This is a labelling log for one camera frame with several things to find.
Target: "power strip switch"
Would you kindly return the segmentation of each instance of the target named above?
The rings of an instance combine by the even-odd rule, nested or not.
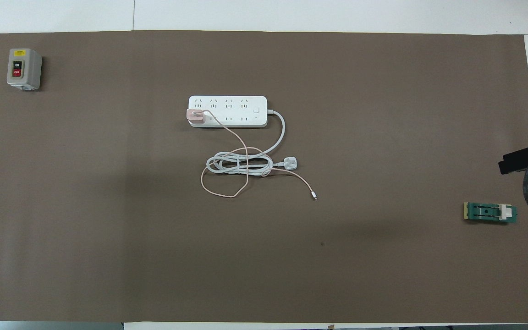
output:
[[[189,121],[192,127],[222,128],[213,116],[227,127],[265,127],[268,124],[268,100],[265,96],[209,96],[194,95],[189,98],[188,109],[208,110],[205,120]]]

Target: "cable connector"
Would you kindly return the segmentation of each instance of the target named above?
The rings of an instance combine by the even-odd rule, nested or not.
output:
[[[297,159],[295,157],[287,157],[285,158],[284,165],[285,169],[287,170],[293,170],[297,168]]]

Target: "brown paper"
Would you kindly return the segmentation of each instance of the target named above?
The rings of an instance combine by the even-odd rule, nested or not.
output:
[[[36,92],[6,84],[18,47]],[[284,175],[204,192],[239,142],[188,124],[194,94],[266,96],[271,156],[319,199]],[[522,175],[497,168],[527,146],[522,36],[2,34],[0,320],[528,322]]]

